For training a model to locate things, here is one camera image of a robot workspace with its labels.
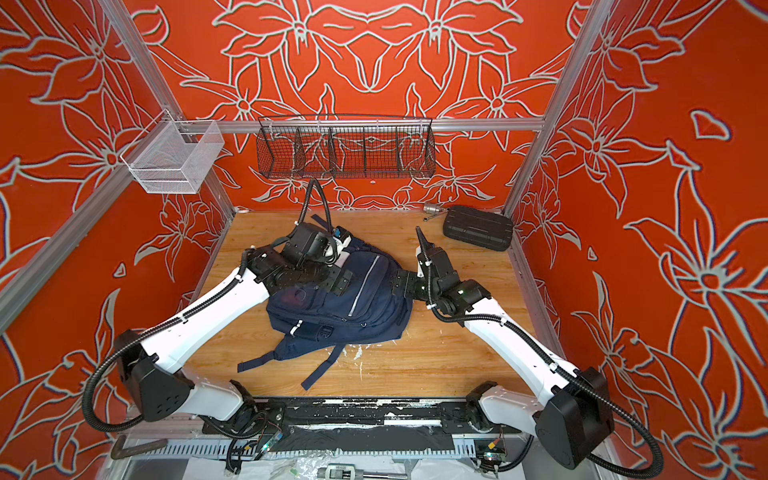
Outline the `navy blue backpack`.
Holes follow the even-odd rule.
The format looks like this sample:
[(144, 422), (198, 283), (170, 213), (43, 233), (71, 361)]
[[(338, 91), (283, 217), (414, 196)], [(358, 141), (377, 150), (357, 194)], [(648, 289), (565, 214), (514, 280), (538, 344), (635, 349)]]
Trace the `navy blue backpack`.
[(354, 237), (344, 249), (343, 267), (350, 286), (335, 295), (312, 283), (288, 288), (269, 298), (266, 312), (283, 339), (264, 355), (241, 362), (242, 373), (271, 361), (286, 361), (329, 348), (331, 353), (302, 383), (311, 387), (336, 363), (349, 344), (379, 344), (399, 339), (413, 301), (393, 291), (400, 264), (389, 253)]

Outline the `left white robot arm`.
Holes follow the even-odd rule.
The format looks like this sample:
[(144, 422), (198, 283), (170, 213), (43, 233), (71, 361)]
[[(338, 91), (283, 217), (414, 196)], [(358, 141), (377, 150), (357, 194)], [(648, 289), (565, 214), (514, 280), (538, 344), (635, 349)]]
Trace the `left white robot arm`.
[[(118, 338), (112, 354), (84, 386), (81, 408), (86, 423), (96, 431), (114, 433), (183, 413), (201, 418), (229, 438), (255, 434), (259, 412), (242, 385), (209, 382), (186, 374), (184, 365), (235, 319), (280, 291), (314, 283), (341, 294), (353, 278), (344, 265), (348, 256), (341, 251), (327, 261), (298, 265), (270, 246), (245, 250), (238, 267), (184, 310), (142, 333), (127, 331)], [(140, 411), (122, 423), (108, 423), (95, 410), (96, 388), (113, 365)]]

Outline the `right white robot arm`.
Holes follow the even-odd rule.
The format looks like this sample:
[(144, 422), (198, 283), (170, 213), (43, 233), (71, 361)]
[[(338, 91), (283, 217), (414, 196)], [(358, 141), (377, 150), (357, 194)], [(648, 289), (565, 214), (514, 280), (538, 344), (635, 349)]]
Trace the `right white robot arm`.
[[(463, 280), (447, 252), (416, 232), (418, 269), (404, 271), (396, 292), (424, 302), (433, 316), (458, 324), (490, 346), (526, 383), (536, 402), (527, 406), (515, 393), (490, 383), (476, 394), (480, 417), (509, 426), (538, 440), (561, 467), (573, 470), (583, 461), (634, 479), (651, 479), (664, 468), (657, 440), (638, 418), (613, 402), (606, 378), (594, 368), (581, 370), (555, 354), (523, 329), (491, 293), (475, 280)], [(629, 468), (595, 454), (622, 419), (651, 453), (646, 467)]]

